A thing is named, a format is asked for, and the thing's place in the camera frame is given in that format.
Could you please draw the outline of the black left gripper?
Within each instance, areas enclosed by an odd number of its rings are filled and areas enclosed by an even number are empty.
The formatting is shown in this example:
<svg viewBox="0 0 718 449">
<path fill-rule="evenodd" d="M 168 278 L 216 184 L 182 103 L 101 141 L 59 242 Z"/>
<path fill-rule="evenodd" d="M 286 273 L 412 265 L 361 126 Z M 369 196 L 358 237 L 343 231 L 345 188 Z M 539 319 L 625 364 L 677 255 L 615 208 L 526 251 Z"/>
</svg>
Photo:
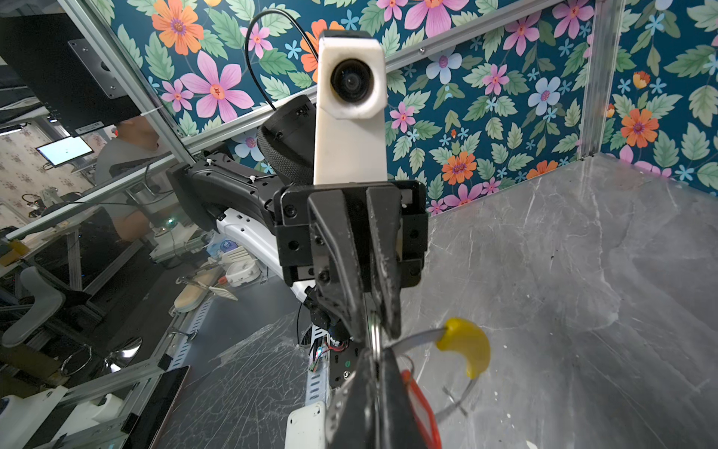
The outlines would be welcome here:
<svg viewBox="0 0 718 449">
<path fill-rule="evenodd" d="M 275 195 L 275 236 L 288 282 L 315 279 L 319 303 L 357 342 L 368 339 L 365 288 L 381 326 L 401 334 L 400 290 L 419 284 L 427 251 L 420 181 L 293 186 Z"/>
</svg>

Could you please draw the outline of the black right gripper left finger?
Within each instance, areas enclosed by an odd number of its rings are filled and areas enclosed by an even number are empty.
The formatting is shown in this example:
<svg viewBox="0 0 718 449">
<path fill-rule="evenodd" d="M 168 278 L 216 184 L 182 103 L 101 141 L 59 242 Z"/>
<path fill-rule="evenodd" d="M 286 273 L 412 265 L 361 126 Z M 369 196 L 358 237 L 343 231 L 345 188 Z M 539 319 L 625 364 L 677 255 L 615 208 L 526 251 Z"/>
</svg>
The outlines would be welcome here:
<svg viewBox="0 0 718 449">
<path fill-rule="evenodd" d="M 334 394 L 325 419 L 326 447 L 376 448 L 376 372 L 371 351 L 360 353 L 356 371 Z"/>
</svg>

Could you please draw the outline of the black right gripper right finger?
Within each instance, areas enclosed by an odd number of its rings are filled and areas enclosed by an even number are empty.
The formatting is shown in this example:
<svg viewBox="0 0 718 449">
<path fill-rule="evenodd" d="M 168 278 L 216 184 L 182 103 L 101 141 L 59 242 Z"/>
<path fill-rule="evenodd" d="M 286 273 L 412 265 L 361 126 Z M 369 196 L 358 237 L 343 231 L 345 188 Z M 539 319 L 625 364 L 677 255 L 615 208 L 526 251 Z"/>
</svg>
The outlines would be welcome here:
<svg viewBox="0 0 718 449">
<path fill-rule="evenodd" d="M 426 448 L 414 420 L 395 353 L 381 351 L 379 363 L 379 448 Z"/>
</svg>

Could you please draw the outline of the red capped key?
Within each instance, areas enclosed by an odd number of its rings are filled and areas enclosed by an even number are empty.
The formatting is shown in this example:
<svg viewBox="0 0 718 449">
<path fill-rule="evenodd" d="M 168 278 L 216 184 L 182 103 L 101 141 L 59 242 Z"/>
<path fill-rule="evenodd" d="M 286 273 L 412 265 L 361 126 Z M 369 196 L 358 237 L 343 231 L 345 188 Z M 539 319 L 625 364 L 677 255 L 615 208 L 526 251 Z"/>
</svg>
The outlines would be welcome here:
<svg viewBox="0 0 718 449">
<path fill-rule="evenodd" d="M 409 396 L 414 420 L 428 449 L 441 449 L 441 434 L 435 414 L 424 395 L 421 387 L 414 380 L 409 370 L 402 370 L 402 382 Z"/>
</svg>

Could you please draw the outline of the silver metal keyring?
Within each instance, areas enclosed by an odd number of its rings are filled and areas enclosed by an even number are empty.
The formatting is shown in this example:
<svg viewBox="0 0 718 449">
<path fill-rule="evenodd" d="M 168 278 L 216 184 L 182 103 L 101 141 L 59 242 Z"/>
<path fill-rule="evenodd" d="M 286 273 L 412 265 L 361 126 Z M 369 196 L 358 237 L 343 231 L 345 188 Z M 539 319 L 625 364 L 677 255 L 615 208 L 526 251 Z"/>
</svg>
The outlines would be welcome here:
<svg viewBox="0 0 718 449">
<path fill-rule="evenodd" d="M 482 374 L 489 368 L 492 350 L 487 335 L 478 325 L 464 318 L 451 318 L 442 327 L 415 333 L 390 345 L 389 360 L 396 361 L 407 351 L 428 344 L 441 352 L 461 355 L 465 360 L 466 376 L 469 379 L 466 388 L 458 397 L 453 396 L 448 389 L 444 389 L 450 404 L 435 413 L 437 423 L 442 424 L 457 412 L 467 414 L 465 402 L 478 385 Z"/>
</svg>

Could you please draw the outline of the yellow capped key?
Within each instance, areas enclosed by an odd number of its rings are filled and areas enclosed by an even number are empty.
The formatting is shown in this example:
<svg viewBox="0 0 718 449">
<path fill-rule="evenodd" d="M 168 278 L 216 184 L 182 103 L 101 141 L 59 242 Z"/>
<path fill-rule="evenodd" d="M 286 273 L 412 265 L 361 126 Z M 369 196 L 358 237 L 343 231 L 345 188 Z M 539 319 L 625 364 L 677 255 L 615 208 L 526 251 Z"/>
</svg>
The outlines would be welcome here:
<svg viewBox="0 0 718 449">
<path fill-rule="evenodd" d="M 437 340 L 439 351 L 454 352 L 466 361 L 469 380 L 477 380 L 489 367 L 491 346 L 484 331 L 469 320 L 451 318 L 444 325 L 444 333 Z"/>
</svg>

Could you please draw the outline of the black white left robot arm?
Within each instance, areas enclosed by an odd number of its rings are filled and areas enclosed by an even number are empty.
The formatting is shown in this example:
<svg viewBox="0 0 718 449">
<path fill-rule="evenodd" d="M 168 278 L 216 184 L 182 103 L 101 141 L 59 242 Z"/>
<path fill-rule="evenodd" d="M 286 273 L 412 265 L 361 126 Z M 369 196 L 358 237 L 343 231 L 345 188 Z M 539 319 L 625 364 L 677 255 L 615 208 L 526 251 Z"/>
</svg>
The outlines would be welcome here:
<svg viewBox="0 0 718 449">
<path fill-rule="evenodd" d="M 366 338 L 366 313 L 392 338 L 402 331 L 400 293 L 421 279 L 427 249 L 426 187 L 415 180 L 313 183 L 316 109 L 306 95 L 258 128 L 273 172 L 223 152 L 181 164 L 168 179 L 195 224 L 244 245 L 308 295 L 346 337 Z"/>
</svg>

